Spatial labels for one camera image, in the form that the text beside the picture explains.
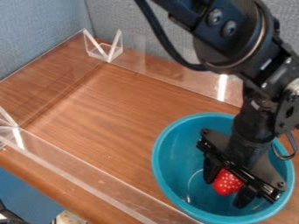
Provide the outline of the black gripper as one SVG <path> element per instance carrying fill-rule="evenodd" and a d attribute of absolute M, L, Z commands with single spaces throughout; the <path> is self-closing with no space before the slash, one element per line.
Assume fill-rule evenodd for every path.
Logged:
<path fill-rule="evenodd" d="M 222 169 L 245 183 L 234 199 L 234 206 L 245 208 L 255 198 L 275 203 L 286 191 L 286 180 L 275 168 L 269 152 L 274 149 L 274 135 L 235 129 L 225 134 L 215 129 L 201 131 L 198 148 L 203 152 L 203 178 L 211 184 Z"/>

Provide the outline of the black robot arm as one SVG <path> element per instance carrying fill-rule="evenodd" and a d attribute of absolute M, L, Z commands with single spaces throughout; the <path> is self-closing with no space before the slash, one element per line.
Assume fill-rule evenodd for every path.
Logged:
<path fill-rule="evenodd" d="M 281 39 L 279 21 L 263 0 L 153 0 L 193 35 L 198 63 L 178 53 L 155 14 L 154 33 L 173 58 L 197 71 L 235 74 L 243 80 L 243 104 L 229 135 L 201 132 L 205 180 L 222 170 L 241 179 L 234 206 L 258 197 L 275 202 L 286 180 L 270 162 L 275 138 L 299 129 L 299 54 Z"/>

